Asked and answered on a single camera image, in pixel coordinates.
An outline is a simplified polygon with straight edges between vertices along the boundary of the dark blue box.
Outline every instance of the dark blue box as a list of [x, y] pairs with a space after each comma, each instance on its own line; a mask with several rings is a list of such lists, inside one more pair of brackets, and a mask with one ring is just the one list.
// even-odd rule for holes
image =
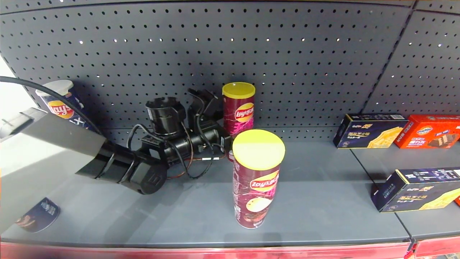
[[388, 148], [406, 126], [401, 114], [346, 114], [334, 137], [337, 148]]
[[460, 196], [460, 167], [396, 170], [371, 198], [380, 212], [440, 209]]

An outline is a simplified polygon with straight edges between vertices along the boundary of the yellow lid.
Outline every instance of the yellow lid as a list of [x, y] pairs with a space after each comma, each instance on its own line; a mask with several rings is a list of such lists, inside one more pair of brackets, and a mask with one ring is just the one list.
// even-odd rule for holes
[[222, 87], [222, 94], [233, 99], [246, 99], [256, 93], [256, 88], [245, 82], [228, 83]]
[[233, 141], [233, 156], [251, 170], [269, 170], [281, 164], [286, 148], [275, 134], [250, 129], [238, 134]]

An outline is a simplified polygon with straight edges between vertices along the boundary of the orange box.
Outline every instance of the orange box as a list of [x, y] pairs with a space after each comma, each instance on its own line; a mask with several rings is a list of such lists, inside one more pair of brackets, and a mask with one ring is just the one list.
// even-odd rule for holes
[[460, 138], [460, 115], [413, 114], [395, 140], [399, 148], [450, 148]]

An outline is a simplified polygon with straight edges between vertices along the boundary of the lay's logo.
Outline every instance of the lay's logo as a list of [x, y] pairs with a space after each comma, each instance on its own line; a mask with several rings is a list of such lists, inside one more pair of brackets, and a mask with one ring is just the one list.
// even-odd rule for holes
[[276, 186], [276, 183], [278, 182], [279, 172], [280, 171], [277, 170], [266, 176], [254, 179], [250, 182], [249, 186], [251, 187], [251, 189], [261, 193], [268, 192]]
[[421, 128], [420, 130], [417, 131], [417, 134], [420, 136], [428, 134], [430, 131], [432, 131], [433, 128], [431, 126], [425, 126]]
[[72, 118], [74, 115], [74, 110], [70, 109], [67, 105], [59, 100], [48, 102], [48, 107], [52, 113], [64, 119]]
[[253, 117], [254, 104], [252, 102], [241, 105], [235, 112], [235, 120], [239, 122], [246, 122]]

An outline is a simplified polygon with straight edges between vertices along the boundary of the white wall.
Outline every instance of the white wall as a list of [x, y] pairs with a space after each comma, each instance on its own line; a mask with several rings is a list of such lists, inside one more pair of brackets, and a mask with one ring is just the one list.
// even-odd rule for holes
[[[0, 59], [0, 76], [14, 77], [3, 59]], [[0, 82], [0, 119], [10, 118], [30, 107], [37, 105], [21, 85]]]

